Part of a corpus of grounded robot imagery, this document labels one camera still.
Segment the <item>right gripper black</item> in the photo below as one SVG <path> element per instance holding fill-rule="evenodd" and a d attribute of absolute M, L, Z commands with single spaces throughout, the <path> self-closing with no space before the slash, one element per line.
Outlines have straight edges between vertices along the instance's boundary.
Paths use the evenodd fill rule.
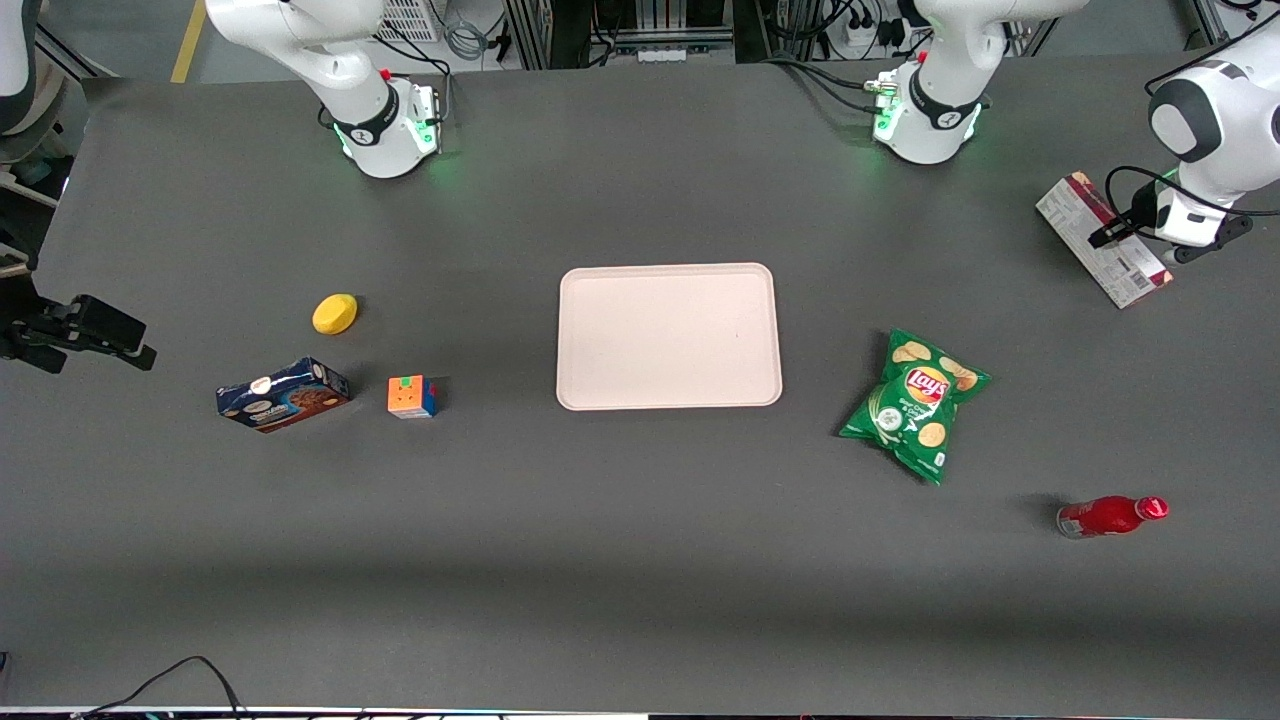
<path fill-rule="evenodd" d="M 68 305 L 46 299 L 1 301 L 1 357 L 26 363 L 49 374 L 60 374 L 67 363 L 61 350 L 110 354 L 150 372 L 155 348 L 145 345 L 146 324 L 88 295 Z"/>

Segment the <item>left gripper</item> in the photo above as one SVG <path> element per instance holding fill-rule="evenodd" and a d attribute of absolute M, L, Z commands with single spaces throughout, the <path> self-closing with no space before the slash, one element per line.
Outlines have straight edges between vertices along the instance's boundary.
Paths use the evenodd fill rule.
<path fill-rule="evenodd" d="M 1193 190 L 1192 196 L 1169 184 L 1158 184 L 1155 199 L 1133 199 L 1126 211 L 1126 224 L 1110 222 L 1093 231 L 1087 241 L 1102 249 L 1132 234 L 1161 238 L 1167 243 L 1162 259 L 1167 265 L 1184 265 L 1222 249 L 1254 229 L 1251 217 L 1233 215 L 1234 202 L 1242 193 L 1212 195 Z"/>

